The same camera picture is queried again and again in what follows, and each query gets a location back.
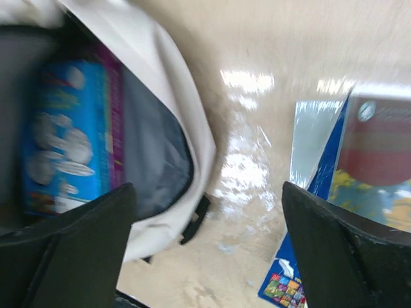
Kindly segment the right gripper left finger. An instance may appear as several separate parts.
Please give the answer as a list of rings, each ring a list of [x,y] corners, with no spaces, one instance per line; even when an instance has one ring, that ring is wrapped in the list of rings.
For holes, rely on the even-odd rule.
[[[123,184],[1,236],[1,307],[114,307],[136,194]]]

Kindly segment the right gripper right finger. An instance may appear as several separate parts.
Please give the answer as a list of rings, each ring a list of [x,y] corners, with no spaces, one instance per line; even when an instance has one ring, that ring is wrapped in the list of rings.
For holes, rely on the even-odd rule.
[[[309,307],[410,307],[410,233],[324,202],[315,255],[302,281]]]

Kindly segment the blue cartoon paperback book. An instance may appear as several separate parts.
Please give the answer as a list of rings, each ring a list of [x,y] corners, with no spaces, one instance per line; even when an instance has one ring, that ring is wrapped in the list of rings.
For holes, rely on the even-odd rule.
[[[110,189],[105,147],[107,75],[85,60],[41,71],[23,145],[26,212],[53,216]]]

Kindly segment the beige student backpack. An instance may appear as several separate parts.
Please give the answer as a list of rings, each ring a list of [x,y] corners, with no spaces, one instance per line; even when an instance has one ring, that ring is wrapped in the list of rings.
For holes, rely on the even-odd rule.
[[[137,194],[124,261],[190,239],[216,146],[192,75],[168,32],[128,1],[1,2],[1,201],[10,201],[24,100],[36,65],[73,47],[69,23],[123,63],[125,178]]]

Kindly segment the purple treehouse book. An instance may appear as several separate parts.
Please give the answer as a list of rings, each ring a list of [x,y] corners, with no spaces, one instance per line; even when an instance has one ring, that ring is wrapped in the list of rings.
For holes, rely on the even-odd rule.
[[[107,76],[107,152],[109,154],[110,188],[114,189],[125,182],[122,63],[102,43],[96,45],[94,55],[104,67]]]

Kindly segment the dark blue cover book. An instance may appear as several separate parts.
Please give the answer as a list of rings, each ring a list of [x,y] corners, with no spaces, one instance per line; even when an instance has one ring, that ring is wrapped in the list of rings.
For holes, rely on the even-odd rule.
[[[344,126],[347,101],[329,136],[310,186],[303,189],[289,180],[283,186],[286,233],[277,249],[273,263],[258,291],[258,296],[274,307],[307,307],[302,281],[310,273],[310,257],[315,255],[319,231],[314,229],[319,219],[313,217],[310,206],[328,197],[337,151]]]

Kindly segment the pale blue hardcover book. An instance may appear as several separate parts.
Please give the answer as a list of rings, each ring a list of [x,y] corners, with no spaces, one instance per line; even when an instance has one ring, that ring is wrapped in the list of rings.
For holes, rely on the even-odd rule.
[[[343,101],[302,100],[295,104],[289,181],[307,189],[336,124]]]

